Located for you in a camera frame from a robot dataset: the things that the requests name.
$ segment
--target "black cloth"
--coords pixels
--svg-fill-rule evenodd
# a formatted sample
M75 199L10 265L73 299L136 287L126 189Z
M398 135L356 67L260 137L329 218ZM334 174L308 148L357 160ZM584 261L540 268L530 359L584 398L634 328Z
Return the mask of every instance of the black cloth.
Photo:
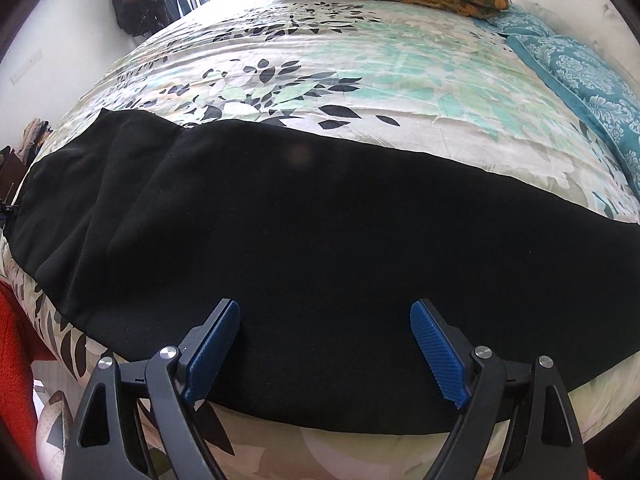
M552 356L569 390L640 350L640 226L425 153L103 111L18 202L14 259L128 360L237 300L210 399L261 418L450 430L410 329L418 298L505 359Z

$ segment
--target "teal damask pillow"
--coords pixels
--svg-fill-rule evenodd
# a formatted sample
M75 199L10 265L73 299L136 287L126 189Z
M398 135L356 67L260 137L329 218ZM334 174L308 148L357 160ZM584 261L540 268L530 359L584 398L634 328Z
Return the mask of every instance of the teal damask pillow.
M606 143L640 200L640 100L629 85L571 38L516 34L506 42Z
M497 16L474 19L478 27L498 32L499 34L525 34L532 36L553 36L555 32L549 26L529 12L511 4L508 10L504 10Z

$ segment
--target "floral comforter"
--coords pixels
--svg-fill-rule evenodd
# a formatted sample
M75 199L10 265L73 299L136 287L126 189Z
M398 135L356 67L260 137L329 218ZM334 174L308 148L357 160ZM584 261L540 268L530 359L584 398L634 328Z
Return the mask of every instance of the floral comforter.
M612 221L640 221L640 204L604 143L503 37L468 18L339 0L265 0L222 20L217 12L203 6L117 62L38 159L82 133L103 107L142 108L184 126L238 118L428 152L512 176ZM59 316L4 238L0 256L38 333L86 384L106 349ZM635 355L572 392L584 438L636 398L639 370ZM234 479L419 479L445 437L334 434L214 408L236 455L212 450ZM145 431L161 448L150 424ZM480 478L490 478L505 431L497 426Z

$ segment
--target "red blanket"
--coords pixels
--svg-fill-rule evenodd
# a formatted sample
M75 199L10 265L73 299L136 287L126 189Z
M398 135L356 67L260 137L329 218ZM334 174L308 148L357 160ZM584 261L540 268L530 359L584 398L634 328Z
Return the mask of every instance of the red blanket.
M12 290L0 282L0 417L22 454L36 470L34 361L55 357L44 345Z

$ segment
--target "textured blue pad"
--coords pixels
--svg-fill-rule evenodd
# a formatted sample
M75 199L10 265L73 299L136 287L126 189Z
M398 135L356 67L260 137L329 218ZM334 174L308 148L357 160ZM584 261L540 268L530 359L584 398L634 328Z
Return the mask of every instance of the textured blue pad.
M185 377L186 387L182 393L184 402L193 406L196 400L204 399L209 394L239 328L240 307L232 301L189 363Z
M423 302L412 304L410 317L411 330L443 397L452 400L459 410L464 408L471 395L466 387L465 367L458 354Z

